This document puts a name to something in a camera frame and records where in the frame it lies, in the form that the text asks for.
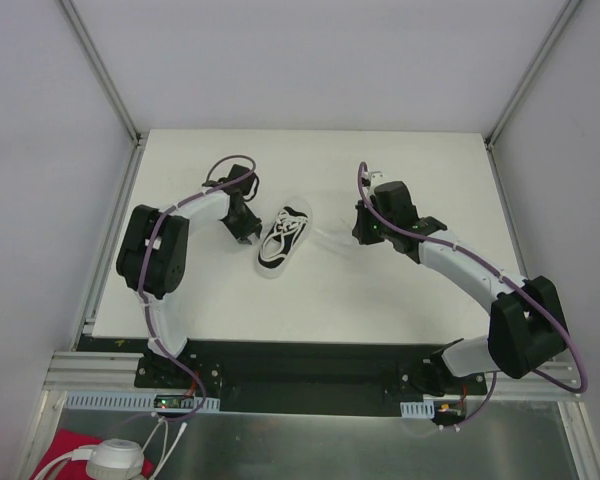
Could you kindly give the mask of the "black white canvas sneaker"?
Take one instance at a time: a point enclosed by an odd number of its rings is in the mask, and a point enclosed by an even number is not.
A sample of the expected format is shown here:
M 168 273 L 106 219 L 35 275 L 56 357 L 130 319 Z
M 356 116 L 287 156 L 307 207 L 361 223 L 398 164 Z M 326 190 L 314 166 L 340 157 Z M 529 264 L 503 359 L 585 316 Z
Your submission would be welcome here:
M 313 213 L 309 203 L 301 197 L 289 198 L 276 213 L 259 245 L 256 272 L 267 279 L 280 277 L 308 237 L 312 223 Z

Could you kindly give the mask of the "white shoelace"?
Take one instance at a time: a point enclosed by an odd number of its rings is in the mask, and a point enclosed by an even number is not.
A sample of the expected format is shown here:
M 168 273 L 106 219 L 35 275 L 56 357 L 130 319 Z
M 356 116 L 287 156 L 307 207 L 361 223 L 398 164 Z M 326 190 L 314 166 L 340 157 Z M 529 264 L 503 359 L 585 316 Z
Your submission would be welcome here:
M 343 229 L 325 229 L 313 226 L 310 212 L 283 207 L 270 225 L 270 229 L 261 243 L 261 248 L 271 241 L 278 244 L 275 254 L 281 254 L 290 244 L 289 254 L 299 249 L 302 243 L 310 240 L 321 248 L 342 254 L 354 247 L 353 240 L 346 236 Z

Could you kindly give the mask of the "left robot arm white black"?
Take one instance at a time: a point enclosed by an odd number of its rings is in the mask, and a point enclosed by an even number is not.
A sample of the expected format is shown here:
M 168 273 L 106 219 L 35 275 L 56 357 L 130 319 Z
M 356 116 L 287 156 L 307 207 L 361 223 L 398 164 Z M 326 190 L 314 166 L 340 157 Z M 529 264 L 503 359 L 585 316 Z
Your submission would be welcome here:
M 132 210 L 115 269 L 132 290 L 142 309 L 150 352 L 162 357 L 156 375 L 168 388 L 184 387 L 190 363 L 181 358 L 187 334 L 181 320 L 167 312 L 167 299 L 181 284 L 187 263 L 189 237 L 221 223 L 239 244 L 250 245 L 262 233 L 262 220 L 249 208 L 259 188 L 255 161 L 231 155 L 229 173 L 207 177 L 200 190 L 164 209 L 140 204 Z

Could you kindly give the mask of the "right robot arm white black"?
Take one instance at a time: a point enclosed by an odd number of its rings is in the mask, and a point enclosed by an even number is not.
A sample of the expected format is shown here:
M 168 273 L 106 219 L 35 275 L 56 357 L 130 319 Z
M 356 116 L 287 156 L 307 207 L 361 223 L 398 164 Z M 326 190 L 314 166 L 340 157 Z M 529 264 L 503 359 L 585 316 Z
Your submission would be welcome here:
M 414 365 L 407 374 L 414 389 L 441 397 L 477 374 L 502 372 L 520 379 L 570 348 L 550 280 L 509 275 L 489 264 L 444 223 L 419 216 L 401 181 L 376 183 L 362 176 L 358 190 L 352 234 L 360 244 L 390 242 L 396 252 L 454 283 L 489 316 L 486 335 L 453 341 Z

